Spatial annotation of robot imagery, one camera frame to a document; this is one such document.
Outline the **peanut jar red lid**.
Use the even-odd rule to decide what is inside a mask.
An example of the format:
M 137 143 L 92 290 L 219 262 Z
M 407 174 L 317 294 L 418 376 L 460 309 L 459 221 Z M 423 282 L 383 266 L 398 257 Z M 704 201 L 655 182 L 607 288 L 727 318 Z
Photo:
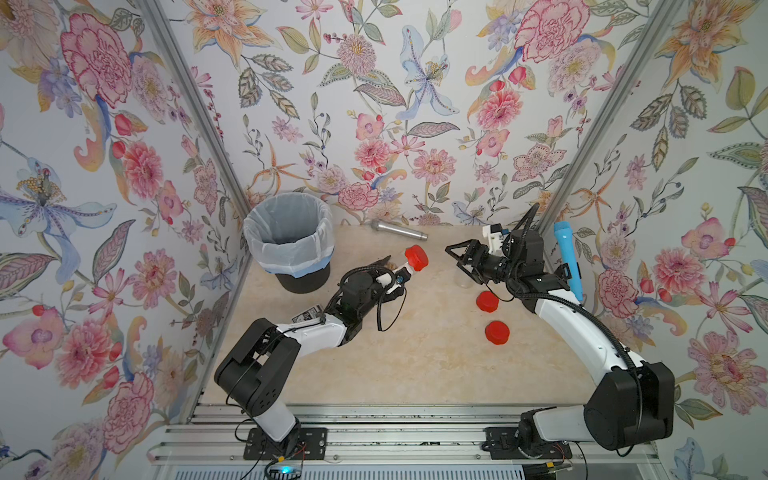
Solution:
M 403 287 L 414 274 L 421 272 L 429 265 L 428 255 L 426 251 L 419 245 L 413 245 L 407 248 L 404 252 L 404 255 L 406 263 L 394 271 L 402 272 L 404 280 Z
M 473 288 L 476 285 L 473 278 L 462 270 L 456 270 L 454 272 L 454 283 L 462 289 Z

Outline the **black bin with white liner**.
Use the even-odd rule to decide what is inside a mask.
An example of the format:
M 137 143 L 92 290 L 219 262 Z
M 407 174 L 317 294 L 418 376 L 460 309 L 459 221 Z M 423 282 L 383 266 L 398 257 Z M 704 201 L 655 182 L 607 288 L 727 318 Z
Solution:
M 254 260 L 285 290 L 311 293 L 330 277 L 333 214 L 320 198 L 301 192 L 270 197 L 249 212 L 244 234 Z

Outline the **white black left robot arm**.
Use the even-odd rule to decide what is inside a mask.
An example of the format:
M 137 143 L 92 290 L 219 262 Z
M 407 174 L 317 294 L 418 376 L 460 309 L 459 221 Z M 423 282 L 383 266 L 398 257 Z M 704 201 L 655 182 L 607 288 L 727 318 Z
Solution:
M 382 332 L 382 306 L 406 296 L 406 283 L 415 272 L 409 265 L 392 270 L 385 259 L 356 267 L 342 276 L 315 317 L 292 324 L 253 321 L 217 367 L 215 383 L 268 442 L 289 445 L 298 439 L 300 421 L 280 395 L 296 361 L 351 342 L 372 311 Z

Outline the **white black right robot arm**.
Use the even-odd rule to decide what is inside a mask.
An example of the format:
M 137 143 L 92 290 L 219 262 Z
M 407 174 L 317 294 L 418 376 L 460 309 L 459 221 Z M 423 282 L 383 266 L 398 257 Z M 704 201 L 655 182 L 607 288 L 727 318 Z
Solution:
M 632 352 L 583 307 L 572 232 L 564 226 L 557 236 L 563 262 L 553 272 L 544 267 L 543 239 L 528 227 L 489 227 L 482 240 L 445 249 L 475 283 L 504 286 L 512 299 L 556 330 L 595 383 L 584 405 L 524 413 L 517 427 L 518 449 L 535 457 L 559 443 L 593 442 L 627 455 L 639 444 L 670 437 L 675 406 L 671 370 Z

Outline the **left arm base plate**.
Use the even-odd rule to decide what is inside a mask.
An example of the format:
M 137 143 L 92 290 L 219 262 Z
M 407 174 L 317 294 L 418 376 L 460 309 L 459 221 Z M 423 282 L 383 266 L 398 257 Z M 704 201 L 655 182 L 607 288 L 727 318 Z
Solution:
M 243 458 L 248 461 L 324 460 L 327 445 L 327 428 L 294 428 L 283 440 L 277 441 L 255 427 L 248 433 Z

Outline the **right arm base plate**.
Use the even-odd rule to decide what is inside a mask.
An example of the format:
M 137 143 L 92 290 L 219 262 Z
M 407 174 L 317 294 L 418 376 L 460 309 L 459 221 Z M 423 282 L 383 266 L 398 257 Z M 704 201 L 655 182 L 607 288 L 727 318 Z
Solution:
M 563 443 L 546 443 L 531 446 L 524 442 L 514 426 L 488 427 L 480 449 L 489 453 L 492 460 L 571 460 L 570 447 Z

